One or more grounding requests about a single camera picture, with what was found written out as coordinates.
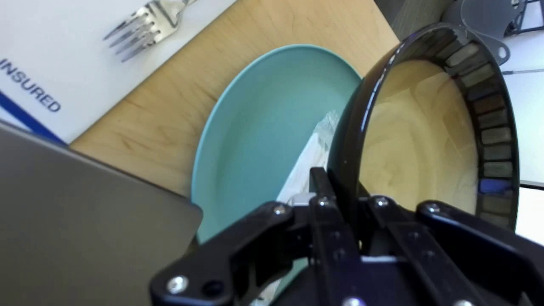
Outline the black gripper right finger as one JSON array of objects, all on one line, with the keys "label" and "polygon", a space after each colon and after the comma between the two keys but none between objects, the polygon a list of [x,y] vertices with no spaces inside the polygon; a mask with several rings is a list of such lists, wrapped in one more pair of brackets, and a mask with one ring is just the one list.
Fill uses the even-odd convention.
[{"label": "black gripper right finger", "polygon": [[412,212],[384,195],[367,197],[369,250],[388,234],[432,306],[544,306],[544,248],[440,200]]}]

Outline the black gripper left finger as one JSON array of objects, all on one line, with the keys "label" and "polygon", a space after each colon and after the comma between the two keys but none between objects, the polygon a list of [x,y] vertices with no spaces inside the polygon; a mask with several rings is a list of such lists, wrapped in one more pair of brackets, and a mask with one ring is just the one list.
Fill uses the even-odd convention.
[{"label": "black gripper left finger", "polygon": [[267,202],[158,272],[150,284],[153,306],[245,306],[298,258],[308,267],[276,306],[362,302],[357,243],[327,171],[313,168],[310,178],[316,195],[308,205]]}]

